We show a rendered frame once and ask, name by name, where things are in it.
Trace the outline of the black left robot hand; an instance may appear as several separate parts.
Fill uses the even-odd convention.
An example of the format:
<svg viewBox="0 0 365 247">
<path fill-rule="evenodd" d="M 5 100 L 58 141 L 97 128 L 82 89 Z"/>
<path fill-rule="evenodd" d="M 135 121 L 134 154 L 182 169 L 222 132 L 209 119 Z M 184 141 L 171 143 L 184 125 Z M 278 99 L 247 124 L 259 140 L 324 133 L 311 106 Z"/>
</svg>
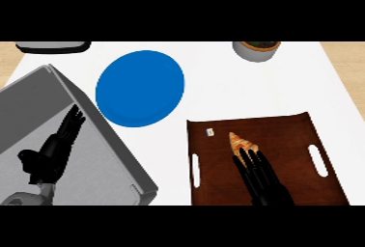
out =
<svg viewBox="0 0 365 247">
<path fill-rule="evenodd" d="M 80 108 L 73 105 L 63 119 L 60 130 L 49 136 L 40 151 L 23 150 L 20 152 L 23 170 L 30 174 L 30 184 L 58 183 L 85 121 L 86 117 Z"/>
</svg>

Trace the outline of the brown wooden tray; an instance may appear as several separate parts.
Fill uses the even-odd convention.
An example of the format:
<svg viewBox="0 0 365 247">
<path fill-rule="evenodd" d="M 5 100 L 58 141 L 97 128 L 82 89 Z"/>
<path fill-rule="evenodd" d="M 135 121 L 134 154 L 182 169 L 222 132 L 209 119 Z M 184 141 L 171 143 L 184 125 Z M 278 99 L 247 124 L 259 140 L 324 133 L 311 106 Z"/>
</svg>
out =
<svg viewBox="0 0 365 247">
<path fill-rule="evenodd" d="M 215 129 L 215 136 L 207 135 Z M 190 122 L 190 162 L 200 165 L 191 179 L 191 203 L 197 206 L 247 206 L 252 196 L 234 164 L 228 134 L 234 132 L 259 146 L 299 206 L 345 206 L 348 198 L 329 158 L 329 175 L 315 169 L 309 148 L 326 149 L 308 113 L 241 120 Z"/>
</svg>

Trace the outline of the grey and black appliance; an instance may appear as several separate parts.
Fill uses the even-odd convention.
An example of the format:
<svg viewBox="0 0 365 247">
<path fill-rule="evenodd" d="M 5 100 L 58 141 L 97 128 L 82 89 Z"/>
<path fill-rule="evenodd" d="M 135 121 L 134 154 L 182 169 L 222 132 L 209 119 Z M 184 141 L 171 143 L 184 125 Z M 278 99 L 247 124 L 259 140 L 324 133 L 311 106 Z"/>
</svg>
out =
<svg viewBox="0 0 365 247">
<path fill-rule="evenodd" d="M 89 41 L 18 41 L 17 48 L 23 53 L 64 54 L 79 53 L 91 48 Z"/>
</svg>

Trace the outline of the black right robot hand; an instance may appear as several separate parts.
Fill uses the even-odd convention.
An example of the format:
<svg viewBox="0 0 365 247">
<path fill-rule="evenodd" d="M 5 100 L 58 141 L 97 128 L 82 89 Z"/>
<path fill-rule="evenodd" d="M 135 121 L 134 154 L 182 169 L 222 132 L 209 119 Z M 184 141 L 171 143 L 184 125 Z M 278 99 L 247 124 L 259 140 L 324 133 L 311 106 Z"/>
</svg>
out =
<svg viewBox="0 0 365 247">
<path fill-rule="evenodd" d="M 293 206 L 290 191 L 280 181 L 274 168 L 261 151 L 240 149 L 233 156 L 255 206 Z"/>
</svg>

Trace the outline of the blue round plate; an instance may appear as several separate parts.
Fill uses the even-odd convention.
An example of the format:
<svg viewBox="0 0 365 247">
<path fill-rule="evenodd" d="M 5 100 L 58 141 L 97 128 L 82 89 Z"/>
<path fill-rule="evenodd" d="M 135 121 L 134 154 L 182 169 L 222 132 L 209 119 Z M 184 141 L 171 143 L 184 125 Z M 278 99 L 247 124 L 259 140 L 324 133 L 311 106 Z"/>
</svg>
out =
<svg viewBox="0 0 365 247">
<path fill-rule="evenodd" d="M 123 55 L 106 68 L 97 103 L 108 120 L 126 127 L 160 122 L 184 97 L 184 70 L 176 60 L 153 50 Z"/>
</svg>

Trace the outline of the grey pot with plant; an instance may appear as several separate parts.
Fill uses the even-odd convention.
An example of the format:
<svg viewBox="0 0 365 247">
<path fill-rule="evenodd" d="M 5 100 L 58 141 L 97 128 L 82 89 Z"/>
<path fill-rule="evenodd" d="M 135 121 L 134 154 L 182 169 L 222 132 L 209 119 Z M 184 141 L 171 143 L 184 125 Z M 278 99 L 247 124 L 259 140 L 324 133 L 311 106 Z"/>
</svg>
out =
<svg viewBox="0 0 365 247">
<path fill-rule="evenodd" d="M 256 47 L 246 41 L 236 41 L 233 43 L 233 49 L 244 60 L 261 63 L 272 58 L 280 45 L 281 42 L 277 41 L 271 47 Z"/>
</svg>

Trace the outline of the large flat grey door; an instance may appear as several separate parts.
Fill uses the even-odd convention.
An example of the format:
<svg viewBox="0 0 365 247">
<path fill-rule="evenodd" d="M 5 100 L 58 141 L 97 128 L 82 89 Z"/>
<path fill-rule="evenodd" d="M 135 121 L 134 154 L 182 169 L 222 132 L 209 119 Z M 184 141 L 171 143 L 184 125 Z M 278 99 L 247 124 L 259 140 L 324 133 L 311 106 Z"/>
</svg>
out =
<svg viewBox="0 0 365 247">
<path fill-rule="evenodd" d="M 159 187 L 111 128 L 95 103 L 54 66 L 32 71 L 0 89 L 0 202 L 36 193 L 18 154 L 38 151 L 57 133 L 72 107 L 86 122 L 57 184 L 58 206 L 145 206 Z"/>
</svg>

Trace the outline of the golden brown croissant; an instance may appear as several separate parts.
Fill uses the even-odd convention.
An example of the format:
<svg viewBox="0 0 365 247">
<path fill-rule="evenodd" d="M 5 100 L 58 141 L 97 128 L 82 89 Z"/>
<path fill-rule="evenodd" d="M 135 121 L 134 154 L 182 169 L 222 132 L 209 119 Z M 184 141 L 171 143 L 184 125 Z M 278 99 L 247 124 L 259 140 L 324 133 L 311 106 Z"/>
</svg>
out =
<svg viewBox="0 0 365 247">
<path fill-rule="evenodd" d="M 237 155 L 241 162 L 244 162 L 240 150 L 259 151 L 259 146 L 253 144 L 249 140 L 243 139 L 234 132 L 228 134 L 230 144 L 234 154 Z"/>
</svg>

